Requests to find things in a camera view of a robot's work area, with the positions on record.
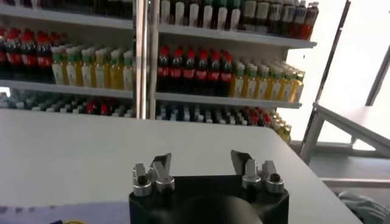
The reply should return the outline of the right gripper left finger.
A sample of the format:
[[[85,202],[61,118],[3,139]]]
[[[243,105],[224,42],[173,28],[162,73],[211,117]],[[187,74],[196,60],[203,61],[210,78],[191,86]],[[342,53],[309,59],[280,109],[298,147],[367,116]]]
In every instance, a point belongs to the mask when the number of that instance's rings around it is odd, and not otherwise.
[[[147,197],[155,190],[161,194],[173,191],[175,178],[169,174],[171,158],[171,153],[156,156],[148,169],[143,163],[135,164],[132,171],[132,194],[136,197]]]

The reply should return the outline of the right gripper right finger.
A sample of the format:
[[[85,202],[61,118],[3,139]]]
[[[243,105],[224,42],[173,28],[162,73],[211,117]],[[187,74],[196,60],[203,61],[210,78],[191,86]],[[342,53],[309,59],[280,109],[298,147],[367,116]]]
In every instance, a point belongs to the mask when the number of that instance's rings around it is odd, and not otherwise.
[[[259,169],[256,160],[248,153],[231,150],[230,155],[234,170],[237,175],[241,175],[242,186],[245,190],[256,189],[256,191],[265,191],[270,194],[284,192],[284,181],[273,161],[266,160]]]

